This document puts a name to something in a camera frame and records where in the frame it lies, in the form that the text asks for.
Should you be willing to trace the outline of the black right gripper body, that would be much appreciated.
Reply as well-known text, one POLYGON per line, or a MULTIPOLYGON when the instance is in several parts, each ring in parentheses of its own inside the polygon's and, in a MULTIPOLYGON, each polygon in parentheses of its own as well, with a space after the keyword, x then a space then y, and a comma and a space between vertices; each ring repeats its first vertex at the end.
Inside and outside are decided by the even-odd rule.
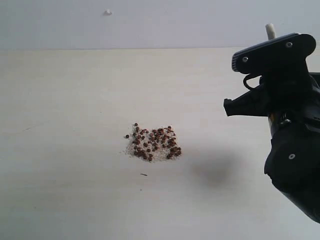
POLYGON ((290 124, 319 132, 320 75, 306 62, 316 46, 313 36, 291 33, 235 52, 231 68, 248 92, 223 101, 226 115, 267 117, 273 133, 290 124))

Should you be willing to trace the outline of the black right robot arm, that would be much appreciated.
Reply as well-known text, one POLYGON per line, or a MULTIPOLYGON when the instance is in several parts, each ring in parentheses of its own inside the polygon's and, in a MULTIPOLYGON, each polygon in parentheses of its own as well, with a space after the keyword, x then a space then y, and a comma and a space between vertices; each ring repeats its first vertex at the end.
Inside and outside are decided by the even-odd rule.
POLYGON ((320 75, 306 59, 313 36, 291 33, 233 54, 232 70, 256 87, 225 99, 227 116, 266 117, 271 150, 264 173, 273 186, 314 222, 320 220, 320 75))

